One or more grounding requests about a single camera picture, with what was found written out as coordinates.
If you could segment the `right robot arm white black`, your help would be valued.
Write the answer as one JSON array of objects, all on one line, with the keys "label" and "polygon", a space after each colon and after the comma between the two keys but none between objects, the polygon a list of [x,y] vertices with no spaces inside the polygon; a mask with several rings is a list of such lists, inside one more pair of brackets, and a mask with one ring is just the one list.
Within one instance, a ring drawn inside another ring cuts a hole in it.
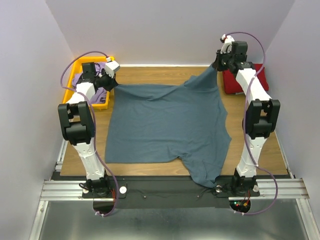
[{"label": "right robot arm white black", "polygon": [[228,198],[258,191],[259,158],[267,138],[276,128],[281,104],[266,92],[254,64],[247,60],[248,44],[230,35],[224,36],[221,42],[222,48],[217,51],[212,66],[219,72],[230,71],[245,94],[244,147],[240,161],[230,179],[216,178],[217,196]]}]

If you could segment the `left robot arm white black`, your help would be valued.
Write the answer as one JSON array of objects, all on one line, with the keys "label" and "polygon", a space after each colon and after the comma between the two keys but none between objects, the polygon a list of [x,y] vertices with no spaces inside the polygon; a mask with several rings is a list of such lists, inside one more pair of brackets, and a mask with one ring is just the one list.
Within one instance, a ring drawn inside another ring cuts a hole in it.
[{"label": "left robot arm white black", "polygon": [[79,186],[84,194],[94,198],[115,195],[109,184],[106,169],[99,160],[95,147],[96,126],[91,114],[90,100],[97,90],[112,90],[118,85],[116,72],[120,65],[115,60],[100,69],[94,62],[82,64],[82,73],[75,84],[75,92],[66,102],[58,105],[58,116],[63,138],[77,151],[86,171],[86,182]]}]

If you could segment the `blue-grey t-shirt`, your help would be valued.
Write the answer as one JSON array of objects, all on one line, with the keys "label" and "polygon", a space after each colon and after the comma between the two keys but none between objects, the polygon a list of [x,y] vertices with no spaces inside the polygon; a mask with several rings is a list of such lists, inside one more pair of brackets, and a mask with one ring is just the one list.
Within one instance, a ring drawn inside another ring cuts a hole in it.
[{"label": "blue-grey t-shirt", "polygon": [[213,188],[231,142],[227,115],[213,67],[180,85],[121,84],[114,89],[105,161],[147,164],[178,158],[195,183]]}]

